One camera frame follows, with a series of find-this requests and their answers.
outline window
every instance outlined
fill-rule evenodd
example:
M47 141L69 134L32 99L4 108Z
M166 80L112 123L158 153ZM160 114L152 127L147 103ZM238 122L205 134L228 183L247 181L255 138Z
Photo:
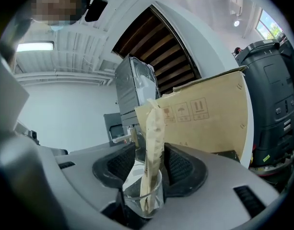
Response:
M257 31L264 39L277 39L281 34L282 29L273 20L273 18L271 18L269 14L263 10L257 25Z

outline printed shipping symbol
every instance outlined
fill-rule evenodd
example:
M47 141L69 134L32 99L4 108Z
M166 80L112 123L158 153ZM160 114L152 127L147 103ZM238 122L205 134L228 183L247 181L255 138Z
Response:
M168 109L168 108L165 108L165 109L164 109L164 113L166 113L167 118L169 118L169 115L168 115L168 114L169 114L169 109Z
M183 115L183 111L185 111L185 109L184 109L183 107L180 107L180 108L178 109L178 111L181 112L181 114Z
M202 101L199 101L199 103L200 103L200 109L201 111L203 111ZM199 112L199 107L197 102L195 102L195 106L196 106L196 111Z

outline exposed wooden beam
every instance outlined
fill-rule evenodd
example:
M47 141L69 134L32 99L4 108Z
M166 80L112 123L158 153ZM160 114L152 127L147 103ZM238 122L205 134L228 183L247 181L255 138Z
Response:
M172 83L164 85L163 87L160 88L160 92L164 92L165 90L168 90L168 89L170 89L172 87L175 87L178 84L183 83L185 81L188 81L188 80L190 80L190 79L192 79L194 77L195 77L194 74L191 72L191 73L183 76L182 78L179 78L176 81L173 81Z
M162 40L158 41L154 46L152 46L146 53L144 53L141 57L142 60L145 60L148 56L150 56L153 52L158 50L161 46L169 42L172 38L170 34L164 37Z
M166 75L166 76L163 77L162 79L159 79L159 80L157 81L157 83L158 83L158 84L162 84L162 83L168 81L169 79L172 79L172 78L176 77L177 75L179 75L179 74L181 74L181 73L183 73L183 72L186 72L186 71L188 71L188 70L190 70L190 66L189 66L189 65L183 66L183 67L179 68L178 70L176 70L176 71L170 73L169 75Z
M171 94L173 92L173 90L167 90L166 92L164 92L163 94Z
M125 42L125 44L122 46L122 48L120 49L120 54L123 53L123 50L125 49L125 47L128 45L128 43L141 31L141 29L152 19L154 19L154 16L149 17L148 20L146 20L132 35L131 37L128 38L128 40Z
M152 36L154 36L158 31L164 28L164 25L161 23L157 27L155 27L152 31L150 31L130 52L130 54L134 55L137 50L141 48Z
M177 64L179 64L179 63L181 63L181 62L183 62L183 61L185 61L185 60L186 60L186 57L185 57L184 55L182 55L182 56L176 58L175 60L169 62L167 65L165 65L165 66L159 68L158 70L156 70L156 71L155 71L155 75L156 75L156 76L159 76L159 75L161 75L163 72L169 70L170 68L176 66Z
M156 58L154 61L150 63L151 66L156 66L158 63L160 63L162 60L167 58L168 56L172 55L173 53L179 51L181 48L179 45L175 45L163 54L161 54L158 58Z

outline black handle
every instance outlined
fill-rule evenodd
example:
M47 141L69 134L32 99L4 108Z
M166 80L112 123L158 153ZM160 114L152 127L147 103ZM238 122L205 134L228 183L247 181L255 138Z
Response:
M237 57L236 60L237 62L243 62L246 57L250 54L250 52L254 49L257 49L259 47L265 47L267 45L273 44L275 46L276 49L279 49L280 47L280 43L278 42L277 39L267 39L267 40L262 40L262 41L258 41L255 43L252 43L250 45L248 45Z

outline black vent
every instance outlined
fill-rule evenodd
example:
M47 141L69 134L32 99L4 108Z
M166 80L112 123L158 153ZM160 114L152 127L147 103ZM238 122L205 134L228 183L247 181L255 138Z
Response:
M64 163L60 163L60 164L59 164L59 167L60 167L60 169L62 170L62 169L65 169L65 168L71 167L71 166L73 166L73 165L75 165L75 163L73 163L73 162L64 162Z
M173 185L193 172L193 165L171 149L165 150L165 166L168 168L170 185Z
M265 209L265 206L261 203L257 196L254 195L248 186L239 186L233 189L252 218Z
M123 183L126 181L132 167L135 150L128 149L107 162L107 169Z

